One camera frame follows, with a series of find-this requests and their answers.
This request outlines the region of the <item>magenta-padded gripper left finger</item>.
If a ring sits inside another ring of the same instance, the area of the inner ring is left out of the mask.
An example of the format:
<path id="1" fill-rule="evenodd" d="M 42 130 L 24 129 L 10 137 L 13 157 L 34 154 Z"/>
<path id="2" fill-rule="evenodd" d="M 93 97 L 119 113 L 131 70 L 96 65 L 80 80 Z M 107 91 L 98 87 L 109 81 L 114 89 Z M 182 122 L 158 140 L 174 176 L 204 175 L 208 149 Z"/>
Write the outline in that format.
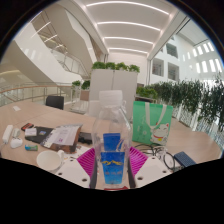
<path id="1" fill-rule="evenodd" d="M 94 189 L 97 183 L 97 164 L 93 148 L 78 158 L 67 159 L 56 175 L 84 188 Z"/>

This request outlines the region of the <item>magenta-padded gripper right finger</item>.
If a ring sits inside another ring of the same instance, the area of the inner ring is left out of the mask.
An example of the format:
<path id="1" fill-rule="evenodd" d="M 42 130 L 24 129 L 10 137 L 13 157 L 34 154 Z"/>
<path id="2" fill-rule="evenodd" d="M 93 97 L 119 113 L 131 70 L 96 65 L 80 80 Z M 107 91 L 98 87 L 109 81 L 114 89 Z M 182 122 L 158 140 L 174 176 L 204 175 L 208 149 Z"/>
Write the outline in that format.
<path id="1" fill-rule="evenodd" d="M 156 156 L 148 157 L 138 149 L 130 148 L 128 177 L 131 188 L 143 187 L 170 174 Z"/>

